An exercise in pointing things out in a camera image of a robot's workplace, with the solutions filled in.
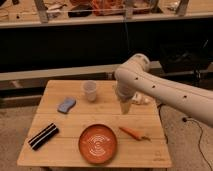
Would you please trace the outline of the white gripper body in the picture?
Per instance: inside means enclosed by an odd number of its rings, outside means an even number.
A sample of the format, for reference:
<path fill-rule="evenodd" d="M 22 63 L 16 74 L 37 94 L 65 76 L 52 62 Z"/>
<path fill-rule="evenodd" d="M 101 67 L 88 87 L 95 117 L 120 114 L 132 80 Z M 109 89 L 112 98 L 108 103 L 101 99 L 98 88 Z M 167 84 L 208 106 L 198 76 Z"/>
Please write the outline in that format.
<path fill-rule="evenodd" d="M 115 93 L 120 101 L 127 102 L 134 96 L 135 90 L 125 84 L 117 83 Z"/>

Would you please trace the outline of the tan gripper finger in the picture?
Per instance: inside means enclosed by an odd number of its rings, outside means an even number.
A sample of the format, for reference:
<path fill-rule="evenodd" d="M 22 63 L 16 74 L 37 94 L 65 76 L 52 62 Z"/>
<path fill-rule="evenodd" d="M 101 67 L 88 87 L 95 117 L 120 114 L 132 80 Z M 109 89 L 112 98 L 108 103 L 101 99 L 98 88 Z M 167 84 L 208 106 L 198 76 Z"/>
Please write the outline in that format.
<path fill-rule="evenodd" d="M 128 100 L 126 102 L 121 102 L 120 103 L 120 107 L 121 107 L 121 112 L 123 114 L 128 114 L 129 113 L 129 110 L 130 110 L 130 107 L 131 107 L 131 104 L 132 104 L 132 101 L 131 100 Z"/>

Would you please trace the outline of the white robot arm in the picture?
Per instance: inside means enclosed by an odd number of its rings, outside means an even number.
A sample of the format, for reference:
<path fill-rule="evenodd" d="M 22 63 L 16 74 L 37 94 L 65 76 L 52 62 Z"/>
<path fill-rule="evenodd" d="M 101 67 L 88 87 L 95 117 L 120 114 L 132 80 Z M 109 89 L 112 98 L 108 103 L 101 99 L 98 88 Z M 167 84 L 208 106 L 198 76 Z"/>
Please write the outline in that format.
<path fill-rule="evenodd" d="M 154 76 L 149 68 L 149 58 L 137 53 L 115 70 L 121 102 L 136 92 L 145 93 L 213 128 L 213 91 Z"/>

